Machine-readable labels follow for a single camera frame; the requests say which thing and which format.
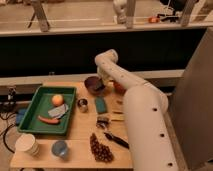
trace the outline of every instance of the black wall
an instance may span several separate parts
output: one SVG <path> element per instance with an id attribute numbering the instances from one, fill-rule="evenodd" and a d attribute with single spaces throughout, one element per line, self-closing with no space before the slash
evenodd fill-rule
<path id="1" fill-rule="evenodd" d="M 96 72 L 108 49 L 130 71 L 183 69 L 205 29 L 0 38 L 0 77 Z"/>

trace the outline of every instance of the paper cup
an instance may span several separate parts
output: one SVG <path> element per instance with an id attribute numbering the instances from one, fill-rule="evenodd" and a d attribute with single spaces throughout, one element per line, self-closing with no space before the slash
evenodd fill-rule
<path id="1" fill-rule="evenodd" d="M 32 134 L 22 134 L 15 143 L 17 151 L 25 152 L 29 155 L 36 155 L 39 151 L 38 143 Z"/>

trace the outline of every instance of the small bowl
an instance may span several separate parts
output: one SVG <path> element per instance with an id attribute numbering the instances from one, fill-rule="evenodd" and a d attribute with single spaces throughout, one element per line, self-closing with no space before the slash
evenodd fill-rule
<path id="1" fill-rule="evenodd" d="M 93 95 L 99 95 L 105 88 L 101 78 L 97 76 L 90 76 L 84 81 L 87 90 Z"/>

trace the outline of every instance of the cable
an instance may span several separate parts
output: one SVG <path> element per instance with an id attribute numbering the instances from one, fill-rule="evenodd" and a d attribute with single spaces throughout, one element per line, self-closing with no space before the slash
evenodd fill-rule
<path id="1" fill-rule="evenodd" d="M 4 131 L 4 134 L 3 134 L 3 143 L 4 143 L 5 147 L 6 147 L 11 153 L 15 153 L 15 151 L 12 150 L 12 149 L 8 146 L 8 144 L 7 144 L 7 142 L 6 142 L 6 136 L 7 136 L 8 131 L 9 131 L 11 128 L 13 128 L 14 126 L 15 126 L 15 124 L 11 124 L 10 126 L 8 126 L 8 127 L 6 128 L 6 130 Z"/>

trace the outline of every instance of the wooden table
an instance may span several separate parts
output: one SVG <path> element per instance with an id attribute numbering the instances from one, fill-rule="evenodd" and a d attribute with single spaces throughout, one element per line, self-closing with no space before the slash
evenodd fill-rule
<path id="1" fill-rule="evenodd" d="M 29 156 L 23 152 L 16 151 L 11 163 L 11 168 L 81 168 L 81 169 L 131 169 L 132 161 L 130 151 L 115 142 L 109 141 L 103 134 L 103 130 L 96 127 L 97 112 L 94 104 L 95 97 L 90 95 L 85 89 L 83 82 L 54 82 L 45 83 L 48 86 L 74 86 L 77 87 L 77 99 L 88 99 L 88 112 L 81 113 L 77 107 L 74 109 L 73 118 L 70 120 L 68 133 L 65 137 L 59 136 L 37 136 L 39 143 L 39 153 L 36 156 Z M 116 102 L 122 99 L 122 96 L 114 93 L 113 86 L 110 84 L 104 93 L 104 99 L 108 107 L 109 117 L 113 109 L 121 108 Z M 111 121 L 109 130 L 116 136 L 127 140 L 124 121 Z M 98 140 L 108 145 L 114 154 L 114 160 L 111 163 L 97 162 L 90 151 L 89 137 L 95 133 Z M 70 151 L 66 160 L 55 157 L 51 153 L 52 144 L 58 140 L 66 140 Z"/>

